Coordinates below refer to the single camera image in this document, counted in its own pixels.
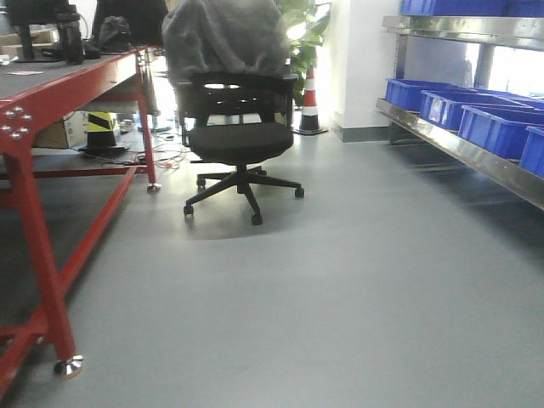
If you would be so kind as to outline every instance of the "orange and white traffic cone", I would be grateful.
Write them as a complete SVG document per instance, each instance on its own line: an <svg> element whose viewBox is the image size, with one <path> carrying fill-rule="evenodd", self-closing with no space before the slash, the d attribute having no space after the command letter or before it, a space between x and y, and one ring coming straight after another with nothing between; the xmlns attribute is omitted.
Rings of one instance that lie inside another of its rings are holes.
<svg viewBox="0 0 544 408"><path fill-rule="evenodd" d="M320 120L317 114L317 102L315 101L315 80L314 67L310 66L304 83L304 96L302 117L298 129L293 132L307 135L314 135L326 132L326 128L320 127Z"/></svg>

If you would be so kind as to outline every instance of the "black tabletop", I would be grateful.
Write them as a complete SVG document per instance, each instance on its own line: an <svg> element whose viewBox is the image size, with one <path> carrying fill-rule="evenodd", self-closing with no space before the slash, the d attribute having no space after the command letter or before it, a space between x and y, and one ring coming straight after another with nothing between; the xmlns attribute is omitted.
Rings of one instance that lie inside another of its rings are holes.
<svg viewBox="0 0 544 408"><path fill-rule="evenodd" d="M85 59L82 65L68 65L60 62L12 62L0 66L0 99L34 88L38 85L54 81L73 72L83 70L101 61L114 58L115 55L103 55L100 59ZM16 71L40 71L35 75L12 75Z"/></svg>

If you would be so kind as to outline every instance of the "red workbench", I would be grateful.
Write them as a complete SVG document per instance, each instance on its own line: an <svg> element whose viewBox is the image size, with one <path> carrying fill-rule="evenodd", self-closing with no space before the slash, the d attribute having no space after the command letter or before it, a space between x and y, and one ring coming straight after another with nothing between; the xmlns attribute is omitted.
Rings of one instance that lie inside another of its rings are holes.
<svg viewBox="0 0 544 408"><path fill-rule="evenodd" d="M0 401L31 348L52 343L58 357L55 372L74 377L82 356L66 313L65 295L110 222L137 173L146 173L148 192L157 192L150 131L142 120L146 165L34 172L32 144L36 132L94 100L136 101L146 118L150 79L149 50L86 60L83 65L59 63L11 64L0 67L0 155L6 167L8 188L0 189L0 207L18 210L26 245L37 280L41 304L19 326L0 327ZM44 71L33 76L13 76L10 71ZM36 178L120 175L120 183L64 267L59 270L37 191Z"/></svg>

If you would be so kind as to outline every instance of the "yellow and black cone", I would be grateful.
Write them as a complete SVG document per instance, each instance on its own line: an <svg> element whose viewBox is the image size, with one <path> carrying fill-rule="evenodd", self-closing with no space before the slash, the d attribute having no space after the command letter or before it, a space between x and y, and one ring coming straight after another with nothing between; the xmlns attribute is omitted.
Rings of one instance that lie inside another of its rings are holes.
<svg viewBox="0 0 544 408"><path fill-rule="evenodd" d="M87 119L88 147L116 145L121 130L116 115L109 112L89 112Z"/></svg>
<svg viewBox="0 0 544 408"><path fill-rule="evenodd" d="M89 112L87 119L87 146L81 148L89 154L100 151L125 150L120 141L121 130L116 115L109 112Z"/></svg>
<svg viewBox="0 0 544 408"><path fill-rule="evenodd" d="M93 136L114 136L119 133L119 125L117 124L116 116L109 112L89 112L88 113L87 132Z"/></svg>

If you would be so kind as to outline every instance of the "chair base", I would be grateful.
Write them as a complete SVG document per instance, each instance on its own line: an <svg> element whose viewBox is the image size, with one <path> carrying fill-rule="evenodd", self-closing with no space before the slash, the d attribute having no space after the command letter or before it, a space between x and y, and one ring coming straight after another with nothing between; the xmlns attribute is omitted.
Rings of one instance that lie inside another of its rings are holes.
<svg viewBox="0 0 544 408"><path fill-rule="evenodd" d="M206 180L219 180L218 183L204 189L200 193L193 195L189 200L185 202L184 215L192 215L193 204L199 201L205 200L208 197L214 196L221 191L227 190L230 187L236 186L238 194L246 196L249 205L254 212L252 216L252 224L260 225L263 223L263 216L261 215L261 209L258 206L255 195L253 194L250 184L263 184L263 185L275 185L278 187L291 187L295 189L295 196L297 198L304 197L304 189L300 183L296 183L282 178L275 178L266 175L266 172L259 166L252 169L247 169L247 166L236 166L236 171L232 173L207 173L199 174L197 178L197 185L199 188L203 188L206 185Z"/></svg>

